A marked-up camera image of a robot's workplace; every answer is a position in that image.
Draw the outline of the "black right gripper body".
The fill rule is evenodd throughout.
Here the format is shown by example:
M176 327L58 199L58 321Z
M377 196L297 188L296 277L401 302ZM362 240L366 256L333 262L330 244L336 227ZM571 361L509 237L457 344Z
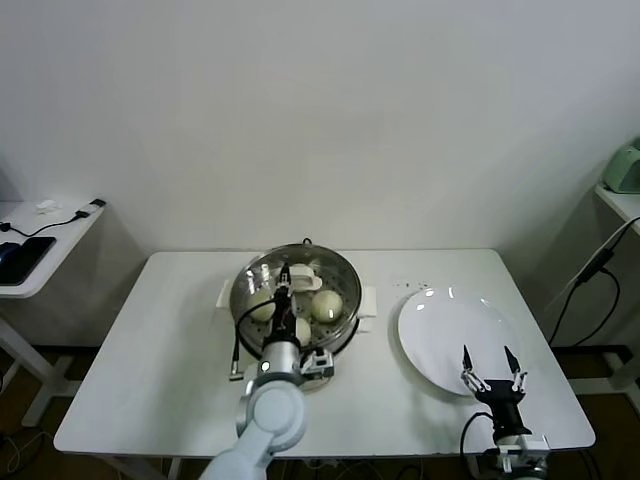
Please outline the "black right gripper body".
M494 436L531 435L518 408L525 394L514 391L511 380L486 380L489 389L476 392L476 399L491 411Z

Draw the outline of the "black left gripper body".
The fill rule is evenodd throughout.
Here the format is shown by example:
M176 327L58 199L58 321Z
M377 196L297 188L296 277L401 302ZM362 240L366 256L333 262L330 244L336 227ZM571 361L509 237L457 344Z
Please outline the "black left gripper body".
M296 337L296 316L292 310L292 302L288 296L275 299L275 310L271 319L269 342L290 342L298 344Z

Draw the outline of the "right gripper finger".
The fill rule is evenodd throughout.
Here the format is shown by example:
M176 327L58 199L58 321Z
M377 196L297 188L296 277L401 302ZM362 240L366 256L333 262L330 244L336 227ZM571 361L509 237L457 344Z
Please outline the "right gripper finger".
M488 384L481 379L473 369L473 363L467 345L463 346L462 367L461 380L473 395L488 391Z
M519 360L508 346L504 346L507 363L512 374L512 390L524 391L528 372L521 368Z

